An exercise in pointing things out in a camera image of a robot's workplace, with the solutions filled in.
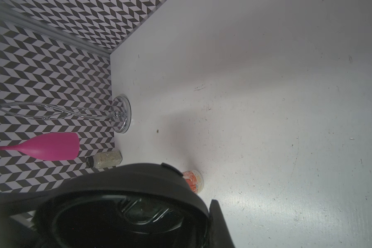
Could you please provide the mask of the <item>printed paper milk tea cup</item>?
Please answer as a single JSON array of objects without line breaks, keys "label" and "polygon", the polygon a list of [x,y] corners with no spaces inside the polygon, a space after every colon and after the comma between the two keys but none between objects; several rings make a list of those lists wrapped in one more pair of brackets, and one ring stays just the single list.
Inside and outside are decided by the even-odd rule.
[{"label": "printed paper milk tea cup", "polygon": [[183,172],[183,178],[195,194],[200,194],[204,189],[204,180],[199,171],[190,170]]}]

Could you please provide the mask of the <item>black plastic cup lid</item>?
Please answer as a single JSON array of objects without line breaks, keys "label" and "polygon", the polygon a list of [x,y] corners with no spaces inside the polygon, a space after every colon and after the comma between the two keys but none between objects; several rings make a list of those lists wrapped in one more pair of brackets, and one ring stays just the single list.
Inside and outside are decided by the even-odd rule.
[{"label": "black plastic cup lid", "polygon": [[208,210],[171,165],[137,163],[41,192],[0,193],[0,218],[33,211],[42,248],[204,248]]}]

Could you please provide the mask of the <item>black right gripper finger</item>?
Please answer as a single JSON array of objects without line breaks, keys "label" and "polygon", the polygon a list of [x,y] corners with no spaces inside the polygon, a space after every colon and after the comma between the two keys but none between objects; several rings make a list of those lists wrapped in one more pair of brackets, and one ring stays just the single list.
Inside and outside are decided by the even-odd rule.
[{"label": "black right gripper finger", "polygon": [[213,199],[209,208],[209,248],[235,248],[220,204]]}]

